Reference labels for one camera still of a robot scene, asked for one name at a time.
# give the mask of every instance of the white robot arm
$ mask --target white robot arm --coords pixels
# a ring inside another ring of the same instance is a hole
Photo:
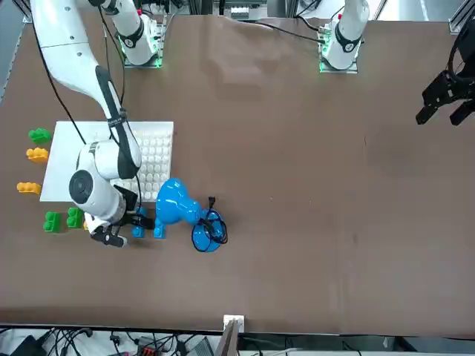
[[[332,35],[323,53],[332,67],[345,70],[351,66],[369,17],[370,6],[366,0],[345,0],[341,20],[330,24]]]
[[[112,17],[132,63],[143,64],[156,51],[151,44],[151,20],[138,16],[132,0],[31,2],[39,46],[51,75],[67,88],[95,99],[113,137],[88,143],[80,151],[69,183],[71,198],[86,213],[88,229],[95,240],[104,239],[106,244],[122,247],[124,239],[115,236],[112,240],[106,229],[110,231],[113,224],[124,220],[130,204],[124,192],[111,186],[109,180],[134,178],[141,165],[141,153],[109,72],[97,63],[89,47],[77,6],[84,4],[102,6]]]

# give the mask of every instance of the white egg tray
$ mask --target white egg tray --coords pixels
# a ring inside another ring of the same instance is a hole
[[[86,142],[108,139],[105,121],[77,121]],[[130,121],[132,132],[142,151],[142,165],[137,174],[143,202],[153,202],[158,191],[170,177],[173,122]],[[72,202],[69,180],[76,171],[76,161],[83,144],[69,121],[58,121],[47,161],[41,202]],[[135,179],[114,179],[111,184],[139,193]]]
[[[137,177],[143,202],[154,202],[162,184],[170,178],[172,131],[133,130],[142,151],[142,165]],[[137,179],[115,179],[111,184],[139,193]]]

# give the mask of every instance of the blue plastic figure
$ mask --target blue plastic figure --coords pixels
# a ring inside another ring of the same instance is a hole
[[[140,208],[138,212],[144,217],[147,217],[147,211],[144,207]],[[132,235],[136,238],[142,239],[145,236],[145,229],[139,226],[134,226],[132,228]]]
[[[209,198],[209,208],[202,209],[200,203],[189,198],[186,186],[177,178],[163,183],[155,203],[154,237],[165,236],[165,225],[185,220],[193,225],[193,245],[199,252],[213,252],[227,243],[226,224],[213,209],[215,199]]]

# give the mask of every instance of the table surface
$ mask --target table surface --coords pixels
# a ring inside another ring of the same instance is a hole
[[[104,63],[99,17],[85,23]],[[130,119],[174,122],[171,175],[226,218],[229,243],[200,254],[186,224],[125,249],[42,231],[71,205],[15,187],[45,172],[24,156],[28,130],[65,113],[27,26],[0,107],[0,322],[221,329],[244,314],[248,332],[472,335],[475,123],[452,127],[450,108],[415,121],[453,37],[415,22],[370,22],[364,37],[359,74],[319,74],[312,42],[177,16],[163,68],[126,71]],[[73,117],[103,117],[57,86]]]

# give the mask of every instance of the orange lego brick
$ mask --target orange lego brick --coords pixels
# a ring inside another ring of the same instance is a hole
[[[48,151],[46,151],[44,148],[35,148],[34,150],[30,148],[27,150],[27,157],[30,161],[33,162],[46,162],[48,160]]]
[[[20,193],[35,193],[35,194],[40,194],[41,191],[42,191],[42,187],[40,184],[36,184],[36,183],[18,183],[16,185],[16,189],[18,190],[18,192]]]

